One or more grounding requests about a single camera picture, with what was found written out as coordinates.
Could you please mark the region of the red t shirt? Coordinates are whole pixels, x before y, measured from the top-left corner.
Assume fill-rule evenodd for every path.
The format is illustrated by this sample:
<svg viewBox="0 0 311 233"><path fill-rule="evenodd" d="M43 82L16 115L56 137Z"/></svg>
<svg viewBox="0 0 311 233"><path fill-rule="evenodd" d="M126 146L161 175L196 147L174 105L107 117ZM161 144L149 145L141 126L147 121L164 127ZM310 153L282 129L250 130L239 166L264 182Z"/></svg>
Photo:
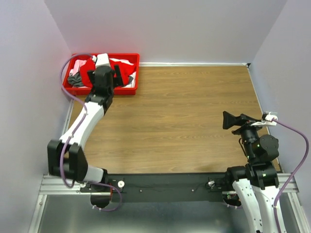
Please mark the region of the red t shirt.
<svg viewBox="0 0 311 233"><path fill-rule="evenodd" d="M101 65L96 67L95 63L92 61L91 58L86 60L85 64L80 67L82 85L92 88L94 78L95 76L98 76L98 74L113 74L113 77L116 78L117 74L114 68L115 66L118 66L122 78L123 87L134 87L137 68L136 63L131 62L127 59L110 58L109 64L109 66Z"/></svg>

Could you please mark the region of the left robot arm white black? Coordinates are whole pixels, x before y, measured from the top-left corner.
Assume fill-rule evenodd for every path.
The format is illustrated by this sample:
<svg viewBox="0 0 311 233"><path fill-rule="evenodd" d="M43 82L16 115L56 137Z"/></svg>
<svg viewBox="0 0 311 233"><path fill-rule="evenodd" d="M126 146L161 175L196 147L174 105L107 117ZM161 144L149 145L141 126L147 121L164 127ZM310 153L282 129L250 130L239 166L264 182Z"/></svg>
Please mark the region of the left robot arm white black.
<svg viewBox="0 0 311 233"><path fill-rule="evenodd" d="M91 183L98 192L107 188L107 170L90 166L84 154L85 144L96 124L104 117L112 104L114 89L122 86L123 81L118 65L101 65L88 71L92 89L80 114L72 126L58 139L47 145L49 173L58 176L68 188L72 183Z"/></svg>

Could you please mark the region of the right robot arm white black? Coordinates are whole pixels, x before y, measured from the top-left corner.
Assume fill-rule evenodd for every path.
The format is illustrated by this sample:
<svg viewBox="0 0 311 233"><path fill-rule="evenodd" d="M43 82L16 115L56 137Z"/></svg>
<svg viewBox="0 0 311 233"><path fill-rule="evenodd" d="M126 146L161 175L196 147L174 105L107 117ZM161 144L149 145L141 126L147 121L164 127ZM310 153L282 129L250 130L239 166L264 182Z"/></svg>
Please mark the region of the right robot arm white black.
<svg viewBox="0 0 311 233"><path fill-rule="evenodd" d="M227 169L224 186L237 193L253 233L286 232L279 204L280 183L273 164L279 156L279 142L269 134L258 135L262 127L276 126L277 120L271 112L261 119L223 112L223 129L237 127L232 134L240 136L247 158L246 165Z"/></svg>

